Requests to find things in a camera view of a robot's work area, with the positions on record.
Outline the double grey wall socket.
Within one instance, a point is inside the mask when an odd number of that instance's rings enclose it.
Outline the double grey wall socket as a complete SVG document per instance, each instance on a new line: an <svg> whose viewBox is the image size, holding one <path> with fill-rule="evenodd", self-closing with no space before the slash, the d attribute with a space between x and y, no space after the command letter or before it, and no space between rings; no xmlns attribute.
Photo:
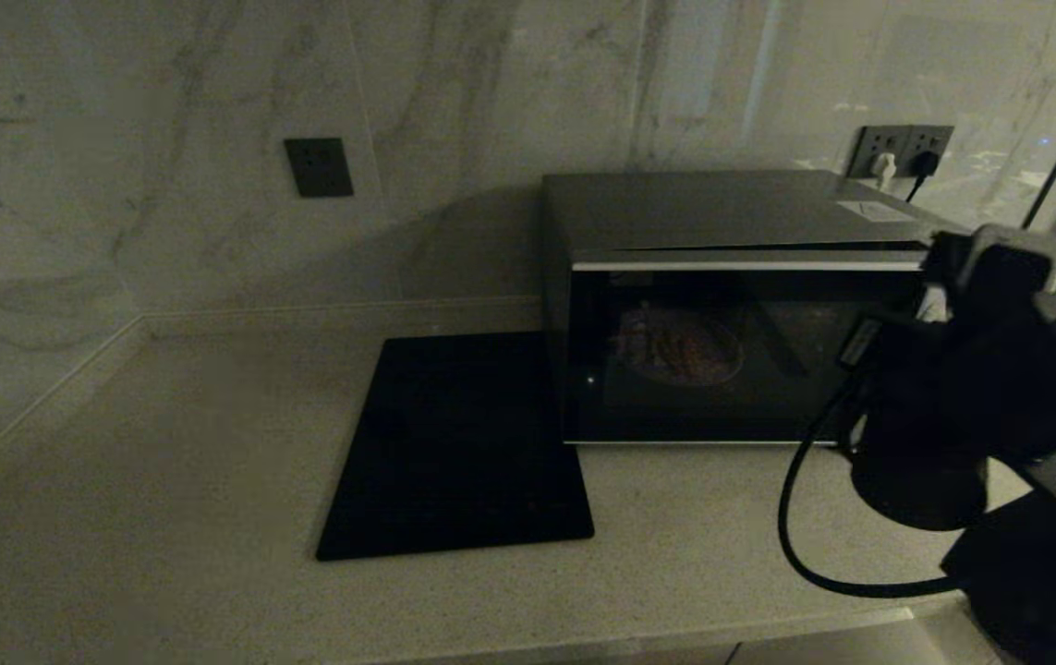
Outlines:
<svg viewBox="0 0 1056 665"><path fill-rule="evenodd" d="M871 172L878 156L894 156L895 178L916 178L917 156L934 152L945 155L953 139L954 126L865 126L857 130L856 144L845 170L848 178L876 178Z"/></svg>

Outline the single black wall socket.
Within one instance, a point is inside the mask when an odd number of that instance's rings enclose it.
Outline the single black wall socket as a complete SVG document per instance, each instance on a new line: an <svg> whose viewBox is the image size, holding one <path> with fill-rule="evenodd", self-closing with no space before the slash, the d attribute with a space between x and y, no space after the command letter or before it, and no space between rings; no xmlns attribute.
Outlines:
<svg viewBox="0 0 1056 665"><path fill-rule="evenodd" d="M337 200L355 195L341 138L283 139L297 194L302 200Z"/></svg>

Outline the black glass induction cooktop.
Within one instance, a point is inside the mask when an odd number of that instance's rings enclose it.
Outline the black glass induction cooktop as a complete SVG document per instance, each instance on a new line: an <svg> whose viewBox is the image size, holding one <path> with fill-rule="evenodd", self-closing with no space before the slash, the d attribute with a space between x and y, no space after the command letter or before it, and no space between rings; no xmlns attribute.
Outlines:
<svg viewBox="0 0 1056 665"><path fill-rule="evenodd" d="M543 332L388 338L316 560L593 534Z"/></svg>

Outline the black glass microwave door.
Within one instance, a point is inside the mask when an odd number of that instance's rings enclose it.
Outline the black glass microwave door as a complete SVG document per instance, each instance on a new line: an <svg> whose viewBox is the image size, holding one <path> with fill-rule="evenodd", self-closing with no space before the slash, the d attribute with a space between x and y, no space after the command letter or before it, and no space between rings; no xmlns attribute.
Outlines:
<svg viewBox="0 0 1056 665"><path fill-rule="evenodd" d="M912 315L921 241L673 251L562 260L549 287L554 375L570 443L791 443L847 378L840 354L862 315ZM746 350L712 387L642 379L612 359L631 308L687 308L721 321Z"/></svg>

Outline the silver black microwave oven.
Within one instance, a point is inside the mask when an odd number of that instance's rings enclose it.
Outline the silver black microwave oven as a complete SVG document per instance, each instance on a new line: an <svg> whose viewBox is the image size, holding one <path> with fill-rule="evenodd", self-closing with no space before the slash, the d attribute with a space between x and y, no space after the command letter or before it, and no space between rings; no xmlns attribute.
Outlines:
<svg viewBox="0 0 1056 665"><path fill-rule="evenodd" d="M546 299L562 260L630 249L830 248L905 240L925 243L926 258L934 235L950 228L945 220L826 170L545 176L539 227L541 304L563 439L563 399L554 375L553 329Z"/></svg>

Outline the purple round plate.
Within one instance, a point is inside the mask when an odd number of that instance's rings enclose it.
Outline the purple round plate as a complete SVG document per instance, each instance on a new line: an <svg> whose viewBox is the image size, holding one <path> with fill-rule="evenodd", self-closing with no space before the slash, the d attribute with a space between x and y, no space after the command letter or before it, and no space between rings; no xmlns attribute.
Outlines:
<svg viewBox="0 0 1056 665"><path fill-rule="evenodd" d="M719 386L746 363L739 338L721 321L687 308L652 308L647 303L620 315L611 350L625 369L672 387Z"/></svg>

